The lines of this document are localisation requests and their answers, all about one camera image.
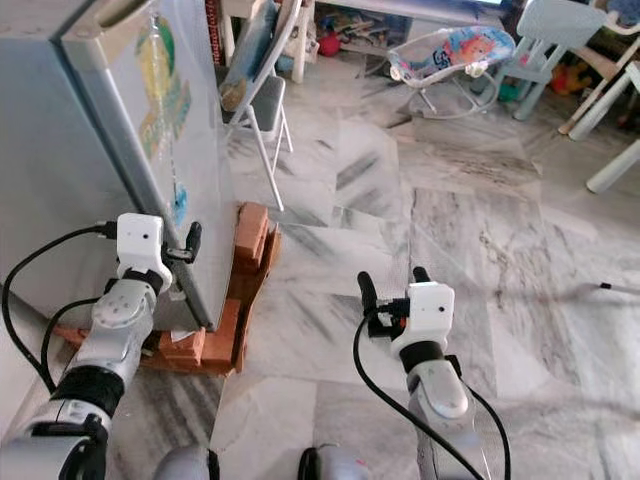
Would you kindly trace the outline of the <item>long white table leg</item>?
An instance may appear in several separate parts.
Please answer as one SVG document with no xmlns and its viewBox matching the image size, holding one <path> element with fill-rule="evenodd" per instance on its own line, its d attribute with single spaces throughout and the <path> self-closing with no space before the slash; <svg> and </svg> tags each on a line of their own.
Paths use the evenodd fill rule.
<svg viewBox="0 0 640 480">
<path fill-rule="evenodd" d="M 607 90 L 596 90 L 588 101 L 588 110 L 558 128 L 561 134 L 567 134 L 571 140 L 582 140 L 600 123 L 604 115 L 612 109 L 614 102 L 621 99 L 626 90 L 635 90 L 640 96 L 640 60 L 631 61 L 627 67 L 617 74 Z"/>
</svg>

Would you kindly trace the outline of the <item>orange brick fridge base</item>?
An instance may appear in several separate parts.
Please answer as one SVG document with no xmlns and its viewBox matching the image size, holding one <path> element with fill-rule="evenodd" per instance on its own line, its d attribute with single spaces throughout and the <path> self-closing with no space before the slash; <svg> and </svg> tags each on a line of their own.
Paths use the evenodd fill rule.
<svg viewBox="0 0 640 480">
<path fill-rule="evenodd" d="M 265 207 L 246 202 L 239 206 L 227 301 L 215 329 L 200 328 L 182 339 L 172 330 L 161 330 L 154 346 L 147 339 L 154 334 L 157 298 L 154 273 L 127 271 L 91 310 L 91 328 L 84 332 L 73 360 L 64 371 L 102 369 L 124 381 L 131 380 L 138 367 L 227 375 L 243 365 L 248 324 L 253 302 L 261 291 L 279 253 L 282 236 L 271 227 Z"/>
</svg>

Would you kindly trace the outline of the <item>silver left robot leg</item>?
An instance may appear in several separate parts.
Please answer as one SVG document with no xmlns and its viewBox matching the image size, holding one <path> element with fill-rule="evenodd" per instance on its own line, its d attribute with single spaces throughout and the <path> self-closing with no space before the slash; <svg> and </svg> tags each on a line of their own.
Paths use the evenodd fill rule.
<svg viewBox="0 0 640 480">
<path fill-rule="evenodd" d="M 152 480 L 218 480 L 218 456 L 202 445 L 184 445 L 165 454 Z"/>
</svg>

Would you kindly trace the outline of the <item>short white table leg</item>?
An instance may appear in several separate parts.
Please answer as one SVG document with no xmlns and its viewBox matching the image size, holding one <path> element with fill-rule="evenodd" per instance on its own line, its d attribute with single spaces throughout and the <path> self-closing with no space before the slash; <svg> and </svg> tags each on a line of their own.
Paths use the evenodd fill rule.
<svg viewBox="0 0 640 480">
<path fill-rule="evenodd" d="M 640 140 L 632 142 L 625 151 L 613 157 L 607 165 L 604 165 L 586 182 L 586 188 L 593 193 L 607 191 L 636 163 L 640 163 Z"/>
</svg>

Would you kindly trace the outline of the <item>yellow green door sticker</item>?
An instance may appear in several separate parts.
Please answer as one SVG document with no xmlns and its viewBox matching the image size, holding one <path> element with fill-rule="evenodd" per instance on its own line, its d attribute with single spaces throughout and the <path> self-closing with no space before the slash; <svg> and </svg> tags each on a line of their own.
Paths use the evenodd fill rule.
<svg viewBox="0 0 640 480">
<path fill-rule="evenodd" d="M 182 136 L 191 104 L 189 84 L 177 70 L 177 44 L 172 27 L 163 15 L 147 19 L 134 44 L 134 58 L 140 65 L 148 111 L 140 133 L 148 160 L 168 155 Z"/>
</svg>

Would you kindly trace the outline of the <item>grey fridge body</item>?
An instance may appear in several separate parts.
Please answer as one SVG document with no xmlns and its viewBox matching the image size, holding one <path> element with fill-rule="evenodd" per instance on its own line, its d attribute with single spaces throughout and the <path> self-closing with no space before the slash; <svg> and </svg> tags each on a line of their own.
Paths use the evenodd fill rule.
<svg viewBox="0 0 640 480">
<path fill-rule="evenodd" d="M 61 37 L 91 0 L 1 0 L 1 256 L 138 212 L 84 101 Z"/>
</svg>

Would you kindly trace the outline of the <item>white folding chair grey seat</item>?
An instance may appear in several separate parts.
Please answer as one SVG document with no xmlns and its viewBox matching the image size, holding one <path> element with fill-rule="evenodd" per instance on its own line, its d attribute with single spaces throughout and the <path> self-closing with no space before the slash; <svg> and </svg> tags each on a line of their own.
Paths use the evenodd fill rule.
<svg viewBox="0 0 640 480">
<path fill-rule="evenodd" d="M 248 133 L 255 140 L 262 169 L 269 180 L 276 209 L 285 209 L 276 184 L 280 152 L 293 150 L 283 106 L 285 79 L 276 61 L 296 28 L 302 0 L 253 0 L 236 49 L 218 83 L 221 109 L 230 133 Z"/>
</svg>

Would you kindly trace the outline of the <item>small blue door sticker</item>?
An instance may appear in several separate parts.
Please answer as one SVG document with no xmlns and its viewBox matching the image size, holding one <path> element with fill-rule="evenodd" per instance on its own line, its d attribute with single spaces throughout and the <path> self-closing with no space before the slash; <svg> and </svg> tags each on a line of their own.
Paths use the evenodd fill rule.
<svg viewBox="0 0 640 480">
<path fill-rule="evenodd" d="M 186 220 L 188 207 L 187 188 L 182 183 L 175 183 L 173 188 L 172 212 L 175 227 L 182 227 Z"/>
</svg>

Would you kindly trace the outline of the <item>colourful baby bouncer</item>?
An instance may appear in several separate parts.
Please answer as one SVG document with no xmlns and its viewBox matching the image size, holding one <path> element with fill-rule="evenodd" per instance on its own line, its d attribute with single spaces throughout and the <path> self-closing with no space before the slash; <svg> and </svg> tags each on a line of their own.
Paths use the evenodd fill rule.
<svg viewBox="0 0 640 480">
<path fill-rule="evenodd" d="M 389 76 L 407 84 L 417 97 L 410 101 L 410 110 L 426 119 L 456 119 L 480 113 L 498 100 L 500 87 L 489 72 L 493 65 L 502 64 L 515 54 L 517 44 L 500 27 L 471 26 L 436 29 L 429 35 L 413 38 L 387 51 Z M 457 74 L 483 78 L 489 90 L 474 95 L 462 86 Z M 451 81 L 462 93 L 471 108 L 458 113 L 443 113 L 428 96 L 431 86 Z"/>
</svg>

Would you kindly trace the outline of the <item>grey plastic chair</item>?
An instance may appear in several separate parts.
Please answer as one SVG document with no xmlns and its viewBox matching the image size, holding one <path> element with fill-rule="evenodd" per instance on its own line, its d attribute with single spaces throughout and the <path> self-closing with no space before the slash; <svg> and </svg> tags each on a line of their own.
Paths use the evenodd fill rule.
<svg viewBox="0 0 640 480">
<path fill-rule="evenodd" d="M 512 63 L 504 67 L 507 77 L 522 81 L 513 118 L 521 122 L 529 118 L 559 60 L 567 51 L 586 45 L 604 18 L 604 12 L 572 0 L 527 1 L 517 24 L 521 40 Z"/>
</svg>

